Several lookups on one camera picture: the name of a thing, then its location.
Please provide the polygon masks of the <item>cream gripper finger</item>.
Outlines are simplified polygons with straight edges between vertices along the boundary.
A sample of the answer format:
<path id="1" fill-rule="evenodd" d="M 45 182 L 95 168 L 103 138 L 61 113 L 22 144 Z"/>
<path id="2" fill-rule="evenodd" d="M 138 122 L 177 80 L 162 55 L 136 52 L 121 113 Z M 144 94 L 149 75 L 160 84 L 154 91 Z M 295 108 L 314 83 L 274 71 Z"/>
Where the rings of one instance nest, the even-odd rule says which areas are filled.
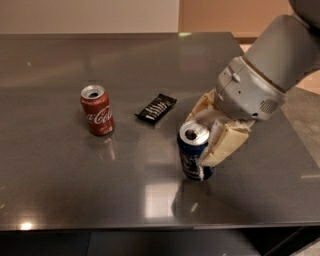
<path id="1" fill-rule="evenodd" d="M 254 120 L 216 120 L 210 130 L 208 145 L 197 160 L 200 180 L 205 168 L 215 167 L 237 150 L 249 137 Z"/>
<path id="2" fill-rule="evenodd" d="M 220 116 L 214 102 L 215 90 L 202 95 L 186 118 L 188 121 L 210 123 Z"/>

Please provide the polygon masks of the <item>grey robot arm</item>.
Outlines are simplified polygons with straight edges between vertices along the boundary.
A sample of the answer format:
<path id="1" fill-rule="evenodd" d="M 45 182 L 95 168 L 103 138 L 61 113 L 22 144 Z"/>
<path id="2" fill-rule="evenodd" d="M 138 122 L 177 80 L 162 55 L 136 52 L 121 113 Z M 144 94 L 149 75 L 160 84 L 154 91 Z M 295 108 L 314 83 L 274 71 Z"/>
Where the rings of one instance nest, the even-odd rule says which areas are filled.
<path id="1" fill-rule="evenodd" d="M 198 136 L 200 152 L 183 171 L 203 181 L 248 139 L 251 127 L 284 104 L 287 92 L 319 69 L 320 0 L 289 0 L 292 15 L 273 20 L 248 51 L 235 57 L 180 128 Z"/>

